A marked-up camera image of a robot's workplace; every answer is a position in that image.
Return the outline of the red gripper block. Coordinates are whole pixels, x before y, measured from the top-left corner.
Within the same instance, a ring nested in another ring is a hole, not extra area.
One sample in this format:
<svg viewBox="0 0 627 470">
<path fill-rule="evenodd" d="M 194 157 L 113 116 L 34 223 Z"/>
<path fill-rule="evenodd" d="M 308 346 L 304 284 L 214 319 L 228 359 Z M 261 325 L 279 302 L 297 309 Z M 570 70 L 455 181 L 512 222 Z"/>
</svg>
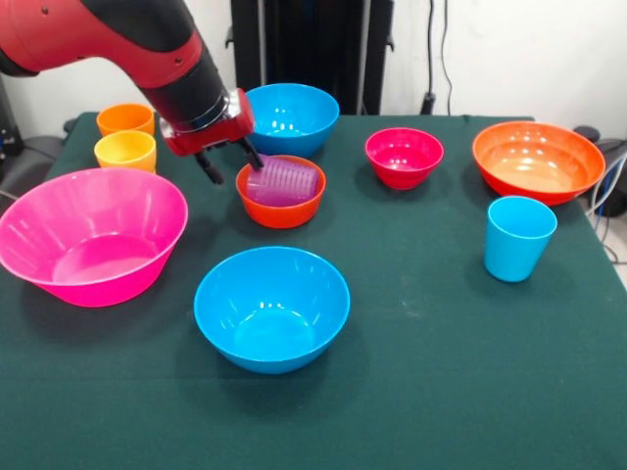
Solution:
<svg viewBox="0 0 627 470">
<path fill-rule="evenodd" d="M 245 92 L 237 88 L 229 92 L 222 115 L 198 130 L 175 130 L 164 119 L 163 138 L 176 155 L 181 157 L 194 155 L 201 170 L 214 184 L 221 185 L 224 182 L 222 174 L 201 151 L 224 143 L 238 142 L 251 168 L 260 170 L 264 162 L 247 137 L 254 131 L 254 127 L 255 119 L 250 102 Z"/>
</svg>

